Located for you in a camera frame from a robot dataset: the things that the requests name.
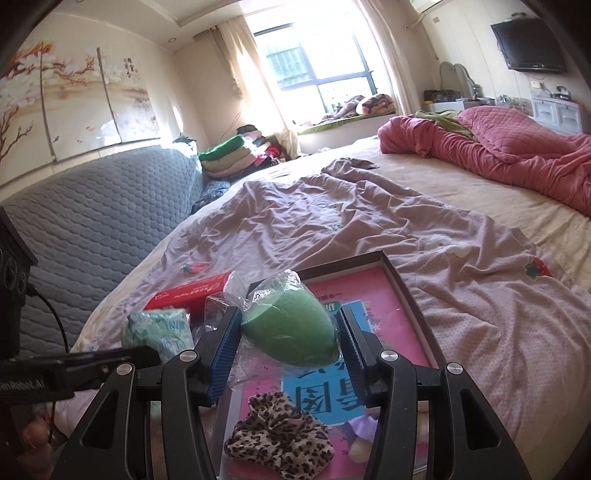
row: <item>silver bolt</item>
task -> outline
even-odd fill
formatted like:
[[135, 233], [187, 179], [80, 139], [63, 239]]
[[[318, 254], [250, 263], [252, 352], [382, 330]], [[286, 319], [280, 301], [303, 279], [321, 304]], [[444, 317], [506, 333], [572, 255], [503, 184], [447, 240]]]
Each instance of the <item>silver bolt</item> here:
[[452, 375], [459, 375], [464, 371], [464, 369], [460, 364], [452, 362], [447, 366], [447, 371], [450, 372]]
[[119, 375], [127, 375], [129, 372], [133, 370], [133, 367], [130, 364], [121, 364], [117, 367], [117, 373]]
[[394, 350], [384, 350], [379, 355], [387, 362], [395, 362], [396, 360], [398, 360], [398, 354]]
[[181, 362], [192, 362], [197, 358], [197, 352], [195, 350], [185, 350], [179, 358]]

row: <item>white drawer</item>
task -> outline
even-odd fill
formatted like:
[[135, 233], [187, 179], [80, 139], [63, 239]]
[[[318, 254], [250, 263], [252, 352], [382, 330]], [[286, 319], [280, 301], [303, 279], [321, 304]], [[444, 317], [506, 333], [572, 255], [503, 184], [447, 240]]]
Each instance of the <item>white drawer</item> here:
[[578, 108], [569, 105], [556, 105], [558, 109], [558, 125], [563, 130], [582, 133], [581, 116]]
[[556, 104], [547, 100], [532, 99], [534, 119], [545, 124], [559, 127]]

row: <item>television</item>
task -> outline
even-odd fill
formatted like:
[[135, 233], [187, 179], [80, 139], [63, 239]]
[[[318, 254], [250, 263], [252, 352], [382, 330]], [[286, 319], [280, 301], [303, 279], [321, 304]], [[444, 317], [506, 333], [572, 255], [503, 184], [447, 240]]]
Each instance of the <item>television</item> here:
[[539, 18], [516, 18], [491, 27], [510, 70], [566, 73], [558, 41]]

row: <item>beige curtain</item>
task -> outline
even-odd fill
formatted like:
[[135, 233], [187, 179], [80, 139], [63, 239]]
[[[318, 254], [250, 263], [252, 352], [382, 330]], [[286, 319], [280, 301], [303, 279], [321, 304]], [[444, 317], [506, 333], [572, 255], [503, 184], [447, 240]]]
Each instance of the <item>beige curtain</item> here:
[[275, 134], [289, 155], [299, 155], [295, 130], [281, 113], [279, 87], [267, 59], [259, 54], [255, 37], [244, 17], [236, 17], [217, 26], [228, 48], [228, 60], [246, 107], [245, 118], [264, 135]]
[[392, 29], [388, 26], [382, 0], [355, 0], [374, 31], [388, 74], [399, 113], [412, 115], [421, 109], [417, 86], [404, 52], [398, 46]]

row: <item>pink comforter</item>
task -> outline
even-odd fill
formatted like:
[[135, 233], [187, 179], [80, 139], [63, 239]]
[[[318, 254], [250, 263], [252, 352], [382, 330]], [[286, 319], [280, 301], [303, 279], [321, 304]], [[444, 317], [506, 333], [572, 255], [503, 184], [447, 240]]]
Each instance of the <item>pink comforter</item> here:
[[498, 106], [458, 114], [479, 142], [430, 120], [395, 116], [378, 130], [382, 153], [418, 153], [486, 179], [535, 190], [591, 216], [591, 135], [564, 137]]

